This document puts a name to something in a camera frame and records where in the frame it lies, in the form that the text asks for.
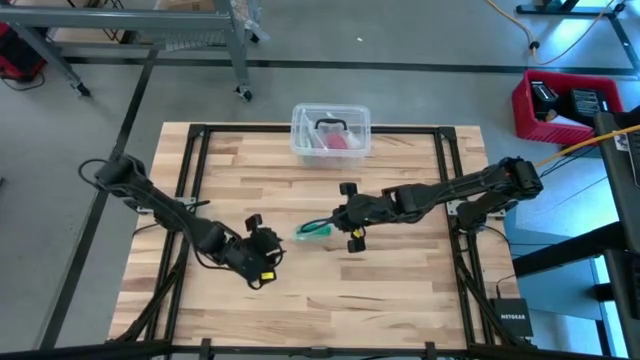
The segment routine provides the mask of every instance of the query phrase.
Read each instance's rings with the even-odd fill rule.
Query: black bracket
[[[433,342],[424,343],[425,353],[427,357],[424,360],[438,360],[438,354],[436,352],[436,344]]]
[[[204,124],[192,124],[191,126],[189,126],[189,133],[187,134],[187,138],[191,139],[200,136],[204,134],[205,129],[206,125]]]
[[[440,126],[438,128],[438,132],[440,135],[444,136],[449,141],[458,140],[458,136],[456,135],[456,128],[453,126]]]
[[[302,350],[300,355],[310,359],[326,359],[333,356],[333,351],[331,348],[326,346],[312,346],[308,349]]]
[[[211,339],[203,338],[202,342],[200,343],[200,352],[198,353],[198,360],[213,360],[213,358],[216,355],[215,354],[210,355],[210,349],[211,349]]]

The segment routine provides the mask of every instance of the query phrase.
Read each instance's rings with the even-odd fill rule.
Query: caster wheel
[[[613,8],[613,12],[616,13],[616,14],[621,13],[625,9],[625,7],[626,7],[626,5],[624,3],[617,4]]]
[[[251,90],[244,90],[241,91],[240,87],[236,87],[236,93],[242,98],[242,100],[244,100],[245,102],[249,102],[251,101],[251,99],[253,99],[253,94],[251,93]]]
[[[358,193],[358,185],[356,183],[340,183],[340,195],[351,197]]]
[[[89,91],[83,83],[76,86],[76,91],[80,93],[80,96],[91,97],[91,91]]]

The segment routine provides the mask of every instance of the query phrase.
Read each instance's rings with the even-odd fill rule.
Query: red object
[[[340,134],[327,134],[327,147],[329,149],[348,149],[349,145]]]
[[[609,111],[621,112],[622,103],[616,83],[608,78],[559,74],[554,72],[527,70],[524,79],[513,90],[513,115],[516,135],[519,138],[555,144],[574,145],[594,136],[593,129],[570,125],[550,124],[536,119],[533,110],[531,81],[542,81],[559,96],[568,94],[572,88],[601,91],[607,100]]]
[[[46,34],[45,28],[39,28]],[[0,23],[0,77],[30,82],[45,61],[7,24]]]

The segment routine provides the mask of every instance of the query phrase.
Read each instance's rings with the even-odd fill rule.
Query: wooden table
[[[175,191],[189,125],[165,123],[162,129],[150,177],[169,194]],[[484,168],[480,128],[456,131],[464,172]],[[344,203],[338,184],[345,181],[377,195],[389,186],[437,183],[433,137],[373,135],[364,166],[340,171],[299,165],[288,133],[214,133],[200,193],[211,204],[198,215],[243,234],[244,219],[261,213],[265,225],[284,239],[287,253],[277,268],[278,280],[260,291],[234,273],[199,266],[190,254],[174,343],[199,345],[204,337],[226,346],[424,348],[425,341],[433,341],[439,349],[466,348],[443,206],[414,225],[368,228],[368,249],[362,253],[349,254],[348,235],[338,231],[325,243],[292,241],[296,225],[327,217]],[[138,226],[152,222],[141,217]],[[503,230],[496,220],[490,225]],[[122,333],[151,298],[165,234],[155,227],[133,239],[110,337]],[[509,248],[493,232],[480,233],[478,240],[491,296],[496,281],[513,274]],[[503,296],[518,296],[514,278],[500,285]],[[479,310],[470,299],[476,338],[482,342]]]

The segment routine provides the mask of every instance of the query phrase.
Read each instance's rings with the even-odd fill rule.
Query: black box
[[[517,337],[532,337],[529,307],[525,299],[491,299],[500,322]]]

